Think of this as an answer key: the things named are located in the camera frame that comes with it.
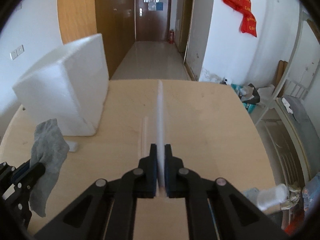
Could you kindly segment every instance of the fire extinguisher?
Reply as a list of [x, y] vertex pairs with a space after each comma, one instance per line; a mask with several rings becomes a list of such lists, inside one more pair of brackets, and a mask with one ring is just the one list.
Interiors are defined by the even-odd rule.
[[170, 44], [174, 43], [174, 30], [170, 30], [169, 32], [169, 43]]

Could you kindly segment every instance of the styrofoam box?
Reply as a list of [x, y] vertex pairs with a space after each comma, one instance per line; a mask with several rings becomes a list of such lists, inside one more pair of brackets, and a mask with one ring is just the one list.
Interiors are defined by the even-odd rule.
[[36, 124], [57, 118], [63, 135], [90, 136], [98, 129], [108, 82], [102, 35], [95, 34], [46, 54], [13, 90]]

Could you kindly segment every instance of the wooden door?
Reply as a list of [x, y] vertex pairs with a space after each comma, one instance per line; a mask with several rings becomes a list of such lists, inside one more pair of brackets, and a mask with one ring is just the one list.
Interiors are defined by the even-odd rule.
[[62, 43], [97, 33], [95, 0], [57, 0]]
[[134, 6], [134, 0], [95, 0], [110, 78], [135, 42]]
[[137, 41], [167, 41], [170, 11], [171, 0], [136, 0]]

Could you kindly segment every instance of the wooden table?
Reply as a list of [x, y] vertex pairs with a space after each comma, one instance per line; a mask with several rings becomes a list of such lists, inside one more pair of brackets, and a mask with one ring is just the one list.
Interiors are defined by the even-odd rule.
[[[224, 177], [238, 190], [275, 186], [262, 141], [234, 91], [225, 85], [163, 81], [165, 142], [201, 177]], [[154, 141], [156, 80], [110, 81], [99, 130], [66, 137], [80, 148], [68, 153], [48, 199], [47, 217], [33, 213], [34, 234], [95, 180], [120, 178], [134, 169]], [[28, 109], [16, 112], [0, 146], [0, 162], [18, 167], [30, 158], [36, 124]], [[184, 199], [139, 199], [134, 239], [188, 239]]]

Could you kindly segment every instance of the tiled floor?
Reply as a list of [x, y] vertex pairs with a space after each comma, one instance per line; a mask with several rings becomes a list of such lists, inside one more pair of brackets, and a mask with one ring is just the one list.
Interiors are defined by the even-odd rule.
[[189, 76], [175, 45], [140, 41], [134, 43], [111, 79], [189, 80]]

